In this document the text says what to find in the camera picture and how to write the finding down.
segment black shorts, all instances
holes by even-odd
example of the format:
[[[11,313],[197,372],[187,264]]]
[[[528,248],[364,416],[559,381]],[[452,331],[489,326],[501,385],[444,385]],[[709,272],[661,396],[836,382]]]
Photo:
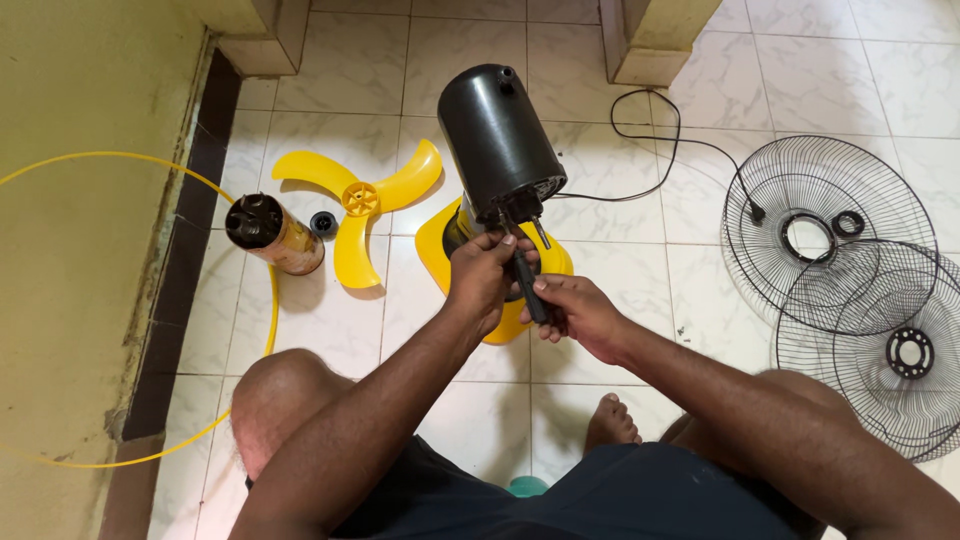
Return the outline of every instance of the black shorts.
[[[661,443],[595,448],[518,499],[418,436],[333,538],[820,538],[826,526],[766,482]]]

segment yellow fan blade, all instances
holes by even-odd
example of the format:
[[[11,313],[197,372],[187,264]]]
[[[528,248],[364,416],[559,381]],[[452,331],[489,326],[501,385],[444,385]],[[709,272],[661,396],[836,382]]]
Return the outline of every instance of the yellow fan blade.
[[[360,289],[380,283],[367,255],[368,217],[344,216],[333,244],[333,269],[340,283],[350,288]]]
[[[373,183],[380,196],[380,211],[386,213],[416,201],[440,178],[441,170],[443,166],[437,147],[427,139],[421,140],[417,152],[402,169]]]
[[[312,182],[329,190],[337,199],[343,197],[347,186],[360,182],[340,163],[320,154],[305,151],[291,152],[277,160],[271,175],[274,180],[295,178]]]

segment man's left hand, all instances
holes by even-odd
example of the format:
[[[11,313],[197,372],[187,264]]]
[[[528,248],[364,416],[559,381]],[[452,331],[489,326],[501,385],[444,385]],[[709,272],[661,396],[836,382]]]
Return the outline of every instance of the man's left hand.
[[[513,284],[513,271],[504,265],[512,263],[516,245],[513,234],[481,233],[450,256],[450,292],[444,308],[476,321],[480,338],[500,323],[503,302]],[[530,264],[540,258],[529,238],[521,238],[519,248]]]

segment black cable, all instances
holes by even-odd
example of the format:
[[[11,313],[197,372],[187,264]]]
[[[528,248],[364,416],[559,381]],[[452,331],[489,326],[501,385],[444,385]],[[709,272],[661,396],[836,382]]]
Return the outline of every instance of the black cable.
[[[625,97],[627,97],[627,96],[632,96],[632,95],[634,95],[634,94],[636,94],[636,93],[640,93],[640,92],[645,92],[645,93],[648,93],[648,94],[653,94],[653,95],[659,97],[660,99],[662,99],[663,101],[665,101],[670,107],[673,108],[673,111],[677,114],[677,136],[671,138],[671,137],[665,137],[665,136],[652,136],[652,135],[627,135],[627,134],[625,134],[625,133],[623,133],[623,132],[620,131],[620,129],[616,126],[616,122],[613,121],[613,110],[616,108],[616,104],[619,103],[621,99],[623,99],[623,98],[625,98]],[[747,191],[747,186],[743,184],[743,178],[740,176],[740,165],[737,164],[737,162],[736,162],[736,160],[733,158],[733,156],[731,156],[731,155],[728,154],[723,148],[720,148],[719,146],[716,146],[715,144],[710,144],[710,143],[708,143],[708,142],[704,142],[703,140],[693,140],[693,139],[689,139],[689,138],[680,138],[680,128],[681,128],[681,125],[682,125],[681,115],[680,115],[680,109],[678,109],[677,106],[676,106],[672,101],[670,101],[669,98],[667,98],[667,97],[664,96],[663,94],[660,94],[659,92],[656,92],[656,91],[654,91],[654,90],[652,90],[652,89],[649,89],[649,88],[641,88],[641,89],[638,89],[638,90],[631,90],[631,91],[629,91],[629,92],[621,95],[620,97],[618,97],[618,98],[616,98],[615,100],[613,100],[612,105],[610,105],[610,125],[611,125],[611,127],[613,127],[613,130],[616,132],[617,135],[620,135],[620,136],[622,136],[622,137],[624,137],[624,138],[640,138],[640,139],[647,139],[647,140],[666,140],[666,141],[671,141],[671,142],[674,143],[674,144],[673,144],[673,153],[672,153],[672,155],[670,156],[670,164],[667,165],[667,167],[666,167],[666,172],[663,174],[663,178],[660,180],[660,182],[659,182],[657,185],[654,185],[653,187],[651,187],[650,189],[647,189],[646,191],[642,191],[642,192],[636,193],[636,194],[634,194],[634,195],[627,195],[627,196],[625,196],[625,197],[613,197],[613,198],[594,197],[594,196],[592,196],[592,195],[582,195],[582,194],[580,194],[580,193],[563,193],[563,192],[557,193],[556,195],[554,195],[554,197],[565,197],[565,198],[569,198],[569,199],[590,199],[591,201],[603,201],[603,202],[609,202],[609,203],[618,203],[618,202],[621,202],[621,201],[632,201],[632,200],[638,199],[638,198],[640,198],[640,197],[645,197],[645,196],[653,193],[654,191],[660,189],[660,187],[663,185],[663,183],[666,182],[667,177],[670,176],[670,171],[673,169],[673,163],[677,160],[677,146],[679,146],[678,143],[681,143],[681,142],[693,142],[693,143],[696,143],[696,144],[703,144],[704,146],[709,146],[710,148],[713,148],[713,149],[717,150],[718,152],[720,152],[721,154],[723,154],[724,156],[726,156],[727,159],[730,160],[731,163],[733,163],[733,169],[736,171],[736,172],[734,173],[734,176],[736,176],[736,178],[740,181],[740,188],[743,189],[743,194],[747,196],[747,201],[750,202],[750,210],[751,210],[751,214],[753,215],[754,222],[759,224],[759,223],[763,220],[763,217],[766,215],[766,211],[764,211],[763,208],[761,208],[757,203],[754,202],[753,199],[750,198],[750,193]],[[656,148],[655,148],[655,149],[654,149],[654,156],[656,156],[656,155],[657,155],[657,151],[656,151]]]

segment foot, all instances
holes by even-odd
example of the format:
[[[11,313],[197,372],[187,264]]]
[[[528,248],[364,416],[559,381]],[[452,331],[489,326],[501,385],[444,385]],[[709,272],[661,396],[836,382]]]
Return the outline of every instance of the foot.
[[[604,444],[640,444],[641,442],[643,439],[636,434],[634,418],[627,414],[627,406],[620,403],[620,398],[613,393],[600,398],[600,405],[597,406],[587,426],[584,456]]]

